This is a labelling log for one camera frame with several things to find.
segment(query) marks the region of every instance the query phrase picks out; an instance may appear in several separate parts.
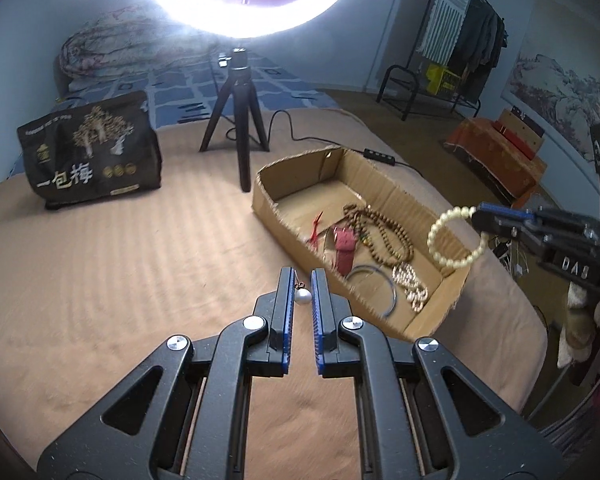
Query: ring light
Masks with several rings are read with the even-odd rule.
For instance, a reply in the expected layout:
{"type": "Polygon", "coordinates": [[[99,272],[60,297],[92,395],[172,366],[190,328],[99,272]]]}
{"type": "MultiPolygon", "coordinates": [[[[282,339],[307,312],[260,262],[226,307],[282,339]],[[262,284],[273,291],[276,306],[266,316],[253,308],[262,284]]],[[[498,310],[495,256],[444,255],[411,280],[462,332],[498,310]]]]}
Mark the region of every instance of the ring light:
{"type": "Polygon", "coordinates": [[[179,22],[230,38],[256,38],[297,27],[329,9],[338,0],[296,0],[262,7],[222,0],[156,0],[179,22]]]}

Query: red watch band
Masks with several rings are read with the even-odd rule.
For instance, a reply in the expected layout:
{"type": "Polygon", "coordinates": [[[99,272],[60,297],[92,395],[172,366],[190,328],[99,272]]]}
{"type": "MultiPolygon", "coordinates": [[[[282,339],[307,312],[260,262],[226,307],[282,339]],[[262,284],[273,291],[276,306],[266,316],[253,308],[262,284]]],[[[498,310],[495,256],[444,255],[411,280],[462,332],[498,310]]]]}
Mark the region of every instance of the red watch band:
{"type": "Polygon", "coordinates": [[[333,230],[336,245],[336,270],[343,276],[351,272],[356,252],[356,235],[353,229],[336,227],[333,230]]]}

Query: landscape painting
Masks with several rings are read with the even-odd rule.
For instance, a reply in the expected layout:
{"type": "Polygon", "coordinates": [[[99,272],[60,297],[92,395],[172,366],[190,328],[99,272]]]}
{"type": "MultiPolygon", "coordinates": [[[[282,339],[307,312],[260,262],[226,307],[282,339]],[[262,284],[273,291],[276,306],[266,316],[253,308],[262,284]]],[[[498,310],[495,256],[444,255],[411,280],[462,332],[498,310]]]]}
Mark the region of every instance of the landscape painting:
{"type": "Polygon", "coordinates": [[[536,0],[503,97],[514,95],[593,160],[600,122],[600,31],[553,0],[536,0]]]}

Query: triangular cutout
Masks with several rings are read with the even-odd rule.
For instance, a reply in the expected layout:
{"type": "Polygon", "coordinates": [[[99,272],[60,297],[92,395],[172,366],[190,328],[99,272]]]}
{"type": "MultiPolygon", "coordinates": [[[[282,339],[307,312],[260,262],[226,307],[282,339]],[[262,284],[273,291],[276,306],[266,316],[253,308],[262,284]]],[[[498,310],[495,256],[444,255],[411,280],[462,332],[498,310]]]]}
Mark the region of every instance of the triangular cutout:
{"type": "Polygon", "coordinates": [[[477,436],[500,424],[500,415],[453,370],[447,368],[442,372],[442,377],[458,411],[464,432],[468,436],[477,436]]]}
{"type": "Polygon", "coordinates": [[[128,435],[140,432],[142,422],[162,377],[162,367],[155,366],[102,415],[102,421],[128,435]]]}

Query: pearl strand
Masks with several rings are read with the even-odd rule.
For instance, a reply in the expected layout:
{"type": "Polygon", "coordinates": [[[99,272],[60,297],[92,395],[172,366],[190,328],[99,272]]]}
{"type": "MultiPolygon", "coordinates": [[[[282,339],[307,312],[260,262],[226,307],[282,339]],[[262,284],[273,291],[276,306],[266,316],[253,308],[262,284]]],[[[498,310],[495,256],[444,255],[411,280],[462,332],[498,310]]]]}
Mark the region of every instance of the pearl strand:
{"type": "Polygon", "coordinates": [[[455,207],[450,209],[446,213],[442,213],[440,218],[436,220],[436,223],[431,226],[431,231],[429,231],[429,236],[427,237],[427,247],[429,247],[429,253],[441,266],[443,267],[453,267],[454,269],[462,269],[463,267],[467,267],[471,265],[475,260],[480,258],[484,254],[484,251],[487,249],[487,243],[489,241],[489,235],[487,233],[482,233],[480,235],[480,245],[478,248],[473,251],[469,256],[462,260],[451,260],[445,258],[442,254],[437,252],[434,247],[434,242],[436,240],[436,235],[440,228],[449,222],[450,220],[456,218],[469,219],[474,215],[476,209],[475,207],[455,207]]]}

